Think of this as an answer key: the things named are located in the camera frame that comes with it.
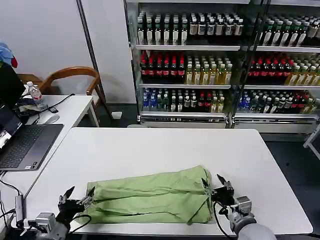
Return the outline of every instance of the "folded fabric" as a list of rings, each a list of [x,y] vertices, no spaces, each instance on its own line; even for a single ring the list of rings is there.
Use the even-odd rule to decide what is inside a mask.
[[[93,204],[83,213],[97,223],[207,223],[212,219],[202,180],[211,182],[202,166],[117,180],[88,182],[95,187]],[[79,218],[84,223],[87,219]]]

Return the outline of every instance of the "laptop screen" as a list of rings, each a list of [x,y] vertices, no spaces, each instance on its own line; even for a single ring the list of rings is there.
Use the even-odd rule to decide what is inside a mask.
[[[0,105],[0,151],[22,126],[20,119],[6,105]]]

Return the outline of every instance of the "white table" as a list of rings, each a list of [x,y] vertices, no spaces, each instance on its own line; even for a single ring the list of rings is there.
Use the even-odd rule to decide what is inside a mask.
[[[230,180],[235,196],[248,196],[258,223],[276,235],[313,231],[304,210],[263,139],[254,129],[71,129],[26,199],[27,219],[58,214],[59,195],[75,186],[81,199],[87,182],[175,172],[203,165]],[[219,217],[231,234],[229,223]],[[71,228],[78,227],[72,222]],[[216,224],[92,224],[78,232],[128,235],[222,235]]]
[[[64,99],[66,95],[44,95],[43,97],[45,102],[49,106],[52,106]],[[59,114],[60,118],[57,122],[55,122],[55,124],[64,124],[64,126],[60,134],[56,138],[54,144],[52,145],[50,151],[48,152],[47,156],[43,160],[40,168],[36,171],[7,172],[3,176],[3,181],[16,186],[24,195],[24,197],[26,197],[30,189],[36,182],[37,178],[41,174],[41,172],[45,169],[48,161],[50,160],[54,152],[57,150],[62,140],[67,135],[68,131],[72,127],[76,127],[79,124],[80,120],[83,118],[86,112],[88,112],[92,116],[92,118],[95,119],[94,122],[98,124],[95,112],[93,111],[92,101],[92,96],[75,95],[69,97],[68,99],[57,105],[55,108],[59,111],[57,114]],[[45,119],[46,116],[52,115],[53,113],[49,111],[41,113],[39,122],[41,122],[42,119]],[[31,117],[28,120],[28,124],[31,124],[35,119],[37,119],[37,117],[38,115]],[[1,200],[4,204],[5,212],[9,211],[10,209],[13,209],[15,207],[15,196],[17,195],[17,192],[14,189],[0,183],[0,193]],[[0,239],[1,235],[3,235],[5,232],[3,231],[4,229],[5,224],[3,218],[1,218]]]

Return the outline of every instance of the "desk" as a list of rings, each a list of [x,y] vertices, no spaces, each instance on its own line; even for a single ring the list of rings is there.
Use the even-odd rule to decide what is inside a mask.
[[[219,173],[230,180],[235,196],[248,196],[258,223],[276,235],[313,231],[263,139],[254,129],[71,129],[26,199],[29,220],[41,212],[57,215],[59,195],[75,186],[81,199],[87,182],[175,172],[203,165],[220,186]],[[219,217],[231,234],[229,222]],[[72,222],[71,228],[79,226]],[[127,235],[221,236],[213,224],[92,224],[78,232]]]
[[[52,106],[62,99],[64,99],[65,95],[44,95],[45,102]],[[64,102],[56,106],[56,109],[59,111],[58,114],[60,116],[59,120],[55,122],[56,124],[64,124],[63,129],[60,134],[56,138],[54,144],[52,145],[50,151],[42,162],[40,168],[37,171],[20,171],[20,172],[7,172],[3,176],[3,181],[6,183],[12,184],[16,186],[26,197],[33,184],[41,174],[41,172],[46,167],[46,164],[62,142],[62,140],[67,135],[68,131],[79,124],[80,120],[86,114],[86,112],[91,112],[95,117],[95,113],[92,107],[92,96],[87,95],[75,95],[66,99]],[[45,111],[40,114],[40,122],[41,119],[47,115],[52,115],[53,113],[49,111]],[[31,124],[38,116],[33,116],[28,120],[28,124]],[[1,192],[1,200],[4,204],[5,212],[15,207],[15,196],[17,192],[2,183],[0,183],[0,192]],[[3,234],[3,230],[5,229],[5,224],[3,218],[0,219],[0,232]]]

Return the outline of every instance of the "laptop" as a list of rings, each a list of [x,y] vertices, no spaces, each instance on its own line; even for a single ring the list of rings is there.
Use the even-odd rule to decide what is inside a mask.
[[[8,105],[0,103],[0,171],[37,170],[63,126],[25,125]]]

